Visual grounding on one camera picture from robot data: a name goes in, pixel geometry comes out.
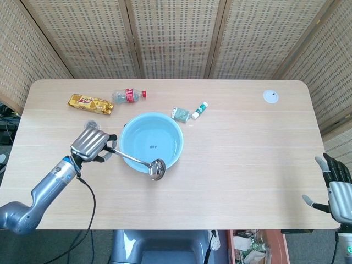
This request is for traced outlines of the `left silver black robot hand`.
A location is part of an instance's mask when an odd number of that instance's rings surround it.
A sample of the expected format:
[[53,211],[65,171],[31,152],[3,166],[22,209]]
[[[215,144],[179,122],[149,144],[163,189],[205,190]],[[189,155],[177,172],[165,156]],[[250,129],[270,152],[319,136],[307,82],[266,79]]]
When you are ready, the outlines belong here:
[[111,152],[107,152],[104,156],[100,156],[100,152],[109,148],[108,142],[112,143],[111,148],[117,147],[118,137],[116,134],[107,134],[102,130],[88,127],[70,147],[71,155],[77,164],[83,162],[105,162],[112,156]]

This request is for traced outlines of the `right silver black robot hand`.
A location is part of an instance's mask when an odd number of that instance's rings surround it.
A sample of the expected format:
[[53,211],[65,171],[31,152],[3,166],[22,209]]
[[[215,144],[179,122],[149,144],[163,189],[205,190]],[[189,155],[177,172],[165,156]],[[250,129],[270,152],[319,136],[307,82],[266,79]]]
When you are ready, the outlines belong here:
[[323,158],[316,156],[327,188],[328,204],[314,202],[307,195],[303,195],[304,202],[322,212],[330,214],[340,224],[351,224],[351,173],[347,166],[327,153]]

